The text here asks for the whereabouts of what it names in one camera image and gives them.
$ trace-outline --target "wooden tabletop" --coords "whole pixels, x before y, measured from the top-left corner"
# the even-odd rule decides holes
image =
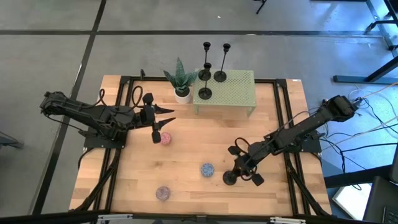
[[[106,91],[104,100],[108,105],[116,101],[119,80],[119,75],[105,75],[103,78],[101,87]],[[301,81],[287,80],[287,84],[293,115],[306,111],[307,103]],[[235,185],[228,186],[222,180],[223,173],[233,168],[234,156],[227,149],[237,137],[249,142],[261,141],[264,135],[278,128],[271,84],[256,84],[257,108],[250,118],[246,117],[244,108],[224,106],[202,106],[200,113],[195,114],[192,104],[180,105],[175,101],[169,82],[134,82],[136,85],[142,86],[144,93],[151,92],[154,103],[175,110],[173,113],[157,115],[157,120],[171,117],[177,119],[162,128],[162,131],[172,135],[169,146],[153,144],[151,128],[129,131],[119,163],[112,212],[292,215],[282,154],[270,155],[259,164],[257,171],[265,179],[259,187],[241,179]],[[280,95],[286,122],[282,90]],[[302,114],[295,122],[306,117]],[[300,155],[309,191],[323,209],[330,213],[319,160],[311,154]],[[96,185],[103,156],[104,149],[94,149],[83,158],[70,208],[79,206]],[[212,177],[201,175],[200,167],[204,163],[214,165],[215,173]],[[166,202],[157,200],[155,196],[160,186],[167,186],[171,190],[171,196]],[[101,208],[104,207],[107,192],[108,184],[104,187]],[[303,213],[297,186],[295,192],[299,211]]]

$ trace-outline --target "green leaf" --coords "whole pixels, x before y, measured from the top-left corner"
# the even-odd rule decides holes
[[[183,93],[188,87],[186,85],[184,86],[177,86],[175,89],[179,91],[180,93]]]
[[[184,79],[185,79],[185,74],[184,75],[175,76],[175,81],[177,82],[177,86],[183,86],[184,85]]]
[[[170,75],[170,73],[169,73],[169,72],[166,72],[165,70],[163,70],[163,72],[164,72],[164,76],[166,76],[166,78],[168,79],[168,81],[170,81],[170,83],[172,84],[172,86],[173,86],[174,88],[176,88],[177,84],[176,84],[176,81],[175,81],[174,76]]]
[[[195,82],[197,76],[198,76],[197,72],[188,73],[187,74],[187,82],[185,83],[186,86],[191,86],[191,84]]]
[[[189,81],[189,74],[190,73],[184,75],[184,79],[182,80],[182,85],[189,86],[189,85],[187,85],[187,83]]]
[[[178,78],[184,75],[185,75],[184,66],[182,65],[180,58],[177,58],[177,65],[175,66],[175,76]]]

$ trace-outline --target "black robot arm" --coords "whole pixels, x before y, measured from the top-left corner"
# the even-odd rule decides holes
[[[269,154],[278,155],[281,152],[299,152],[308,134],[324,125],[328,121],[344,122],[352,118],[357,106],[349,102],[345,96],[335,96],[319,107],[317,112],[292,128],[280,128],[264,136],[264,141],[254,142],[244,152],[236,144],[228,151],[237,156],[234,168],[224,173],[224,182],[233,185],[237,177],[252,180],[257,186],[264,182],[260,174],[256,173],[257,165]]]
[[[89,105],[77,100],[71,100],[59,91],[46,92],[44,97],[40,108],[45,116],[64,115],[94,129],[94,132],[79,131],[86,138],[95,135],[110,142],[120,142],[126,140],[127,132],[130,129],[151,126],[153,130],[152,140],[154,143],[158,143],[160,142],[159,130],[175,119],[170,118],[158,123],[155,121],[155,114],[171,113],[173,110],[152,105],[154,98],[151,93],[147,93],[142,97],[143,106],[136,105],[136,107],[140,108],[137,113],[134,112],[134,107]]]

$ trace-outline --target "concrete floor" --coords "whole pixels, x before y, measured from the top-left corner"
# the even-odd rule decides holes
[[[373,1],[379,15],[386,14],[382,0]],[[84,29],[91,30],[99,0],[0,2],[0,29]],[[364,30],[373,21],[363,2],[317,2],[308,0],[268,1],[255,15],[259,2],[195,0],[108,1],[100,30]],[[397,27],[386,27],[394,40]],[[25,215],[35,197],[58,124],[39,113],[45,91],[69,94],[88,40],[87,35],[0,35],[0,130],[25,142],[24,150],[0,150],[0,217]],[[208,60],[221,66],[222,45],[232,48],[225,67],[254,70],[258,78],[302,79],[309,108],[322,99],[347,95],[356,87],[336,84],[333,75],[369,75],[392,59],[380,37],[254,36],[254,35],[97,35],[78,94],[78,100],[94,102],[103,75],[160,76],[173,70],[180,57],[186,70],[201,67],[202,43],[212,47]],[[398,77],[396,71],[388,74]],[[380,85],[358,85],[378,90]],[[396,88],[386,94],[398,105]],[[384,120],[393,117],[389,104],[380,96],[369,98]],[[379,125],[369,110],[360,110],[345,123],[330,123],[329,132],[354,134]],[[333,136],[337,142],[344,136]],[[344,149],[380,142],[397,142],[386,131],[342,143]],[[77,160],[83,138],[68,129],[44,206],[44,213],[68,210],[77,175]],[[375,147],[347,153],[366,168],[390,164],[395,147]],[[341,167],[332,149],[322,158]],[[360,170],[346,162],[347,171]]]

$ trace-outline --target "potted plant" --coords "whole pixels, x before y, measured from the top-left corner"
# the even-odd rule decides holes
[[[189,87],[197,78],[197,72],[185,73],[180,58],[177,59],[174,76],[171,75],[169,72],[163,72],[166,78],[174,87],[175,100],[183,104],[189,103],[191,101],[191,90],[189,89]]]

